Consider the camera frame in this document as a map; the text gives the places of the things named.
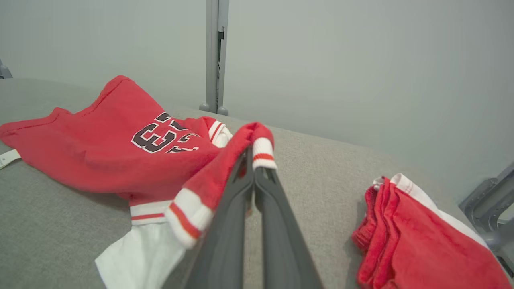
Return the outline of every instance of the white label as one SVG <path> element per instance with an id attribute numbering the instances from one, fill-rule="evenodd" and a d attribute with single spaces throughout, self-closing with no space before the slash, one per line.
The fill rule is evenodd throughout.
<path id="1" fill-rule="evenodd" d="M 8 151 L 5 154 L 0 155 L 0 169 L 3 169 L 6 165 L 11 163 L 15 159 L 21 158 L 17 150 Z"/>

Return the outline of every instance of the white wall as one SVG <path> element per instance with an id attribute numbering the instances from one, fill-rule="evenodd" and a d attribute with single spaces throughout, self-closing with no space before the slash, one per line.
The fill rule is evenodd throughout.
<path id="1" fill-rule="evenodd" d="M 16 78 L 205 101 L 205 0 L 0 0 L 0 58 Z"/>
<path id="2" fill-rule="evenodd" d="M 514 160 L 514 2 L 231 0 L 229 115 L 416 165 L 456 201 Z"/>

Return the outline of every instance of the gray fabric surface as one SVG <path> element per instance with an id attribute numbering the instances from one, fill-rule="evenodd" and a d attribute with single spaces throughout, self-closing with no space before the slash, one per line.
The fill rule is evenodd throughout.
<path id="1" fill-rule="evenodd" d="M 0 124 L 44 117 L 56 106 L 76 112 L 91 104 L 99 91 L 40 80 L 0 80 Z M 244 125 L 230 117 L 177 107 L 173 97 L 156 100 L 177 118 L 209 115 L 232 132 Z M 405 174 L 440 209 L 469 225 L 437 184 L 387 155 L 271 130 L 280 180 L 326 288 L 356 287 L 361 256 L 350 236 L 364 217 L 363 195 L 376 177 Z M 0 153 L 8 150 L 0 143 Z M 0 212 L 1 288 L 103 288 L 94 259 L 130 229 L 125 201 L 65 187 L 21 160 L 0 170 Z M 246 223 L 245 288 L 262 288 L 259 217 L 254 212 Z M 186 256 L 168 284 L 180 287 L 194 254 Z"/>

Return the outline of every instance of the white trim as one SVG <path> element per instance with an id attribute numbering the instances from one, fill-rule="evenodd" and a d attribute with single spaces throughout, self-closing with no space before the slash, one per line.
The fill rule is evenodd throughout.
<path id="1" fill-rule="evenodd" d="M 193 191 L 182 188 L 173 201 L 182 210 L 189 223 L 203 231 L 211 222 L 214 212 L 201 202 L 200 197 Z"/>
<path id="2" fill-rule="evenodd" d="M 427 195 L 427 193 L 421 190 L 420 187 L 418 187 L 406 176 L 404 176 L 403 174 L 396 174 L 391 178 L 391 182 L 396 184 L 396 187 L 398 189 L 408 194 L 410 197 L 418 201 L 420 204 L 424 205 L 425 207 L 429 208 L 431 211 L 436 213 L 441 219 L 443 219 L 446 223 L 455 228 L 457 231 L 472 238 L 480 245 L 488 248 L 486 242 L 475 231 L 473 231 L 471 228 L 466 226 L 461 221 L 457 220 L 455 217 L 439 210 L 436 204 Z"/>
<path id="3" fill-rule="evenodd" d="M 218 120 L 215 121 L 212 125 L 211 125 L 211 128 L 209 129 L 209 139 L 212 138 L 212 135 L 216 132 L 216 129 L 218 128 L 218 126 L 221 124 L 221 122 L 219 122 Z"/>
<path id="4" fill-rule="evenodd" d="M 141 215 L 164 213 L 164 210 L 170 204 L 171 204 L 171 200 L 170 201 L 161 201 L 161 202 L 152 202 L 152 203 L 146 203 L 146 204 L 132 206 L 132 207 L 130 207 L 130 215 L 131 216 L 141 216 Z"/>
<path id="5" fill-rule="evenodd" d="M 171 209 L 167 209 L 164 212 L 164 216 L 168 220 L 168 223 L 171 226 L 171 229 L 175 233 L 175 236 L 177 239 L 186 247 L 187 249 L 192 249 L 194 245 L 196 244 L 196 239 L 193 238 L 189 233 L 187 233 L 184 228 L 182 228 L 182 225 L 180 223 L 180 220 L 178 217 L 171 211 Z"/>
<path id="6" fill-rule="evenodd" d="M 253 156 L 258 154 L 269 154 L 273 156 L 273 145 L 265 137 L 260 137 L 253 142 Z"/>
<path id="7" fill-rule="evenodd" d="M 213 145 L 218 148 L 224 148 L 228 142 L 232 139 L 232 134 L 227 127 L 223 127 L 221 132 L 212 140 Z"/>
<path id="8" fill-rule="evenodd" d="M 264 167 L 269 169 L 277 169 L 277 163 L 271 159 L 256 159 L 252 163 L 252 167 L 255 170 L 257 167 Z"/>
<path id="9" fill-rule="evenodd" d="M 225 128 L 225 124 L 222 123 L 219 125 L 219 129 L 216 131 L 216 133 L 214 134 L 214 138 L 212 139 L 212 143 L 215 143 L 216 142 L 216 139 L 218 138 L 219 134 L 222 132 L 222 130 Z"/>
<path id="10" fill-rule="evenodd" d="M 149 218 L 149 219 L 140 219 L 140 220 L 132 220 L 133 226 L 138 225 L 146 225 L 146 224 L 158 224 L 158 223 L 165 223 L 167 220 L 164 216 L 157 217 L 157 218 Z"/>
<path id="11" fill-rule="evenodd" d="M 432 212 L 437 214 L 440 218 L 443 216 L 441 215 L 439 209 L 437 208 L 437 205 L 432 201 L 432 199 L 425 193 L 423 190 L 421 190 L 420 187 L 418 187 L 415 183 L 413 183 L 410 179 L 408 179 L 403 174 L 395 174 L 391 178 L 391 182 L 396 185 L 396 187 L 400 190 L 402 190 L 404 193 L 411 196 L 416 201 L 423 204 L 425 207 L 429 208 Z"/>

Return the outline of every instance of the metal bracket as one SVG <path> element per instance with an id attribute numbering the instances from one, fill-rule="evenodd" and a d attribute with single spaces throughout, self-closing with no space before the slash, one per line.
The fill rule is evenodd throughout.
<path id="1" fill-rule="evenodd" d="M 0 79 L 2 78 L 12 78 L 11 71 L 2 63 L 0 59 Z"/>
<path id="2" fill-rule="evenodd" d="M 206 102 L 201 111 L 216 113 L 218 83 L 218 0 L 205 1 Z"/>
<path id="3" fill-rule="evenodd" d="M 219 32 L 219 81 L 218 81 L 218 113 L 228 115 L 228 109 L 223 107 L 223 95 L 225 92 L 225 60 L 227 57 L 227 32 L 228 32 L 228 6 L 229 0 L 219 0 L 218 32 Z"/>
<path id="4" fill-rule="evenodd" d="M 459 205 L 511 278 L 514 277 L 514 263 L 502 246 L 514 239 L 514 221 L 510 220 L 507 224 L 501 225 L 498 219 L 514 204 L 514 190 L 504 187 L 513 177 L 514 162 L 498 177 L 483 181 Z"/>

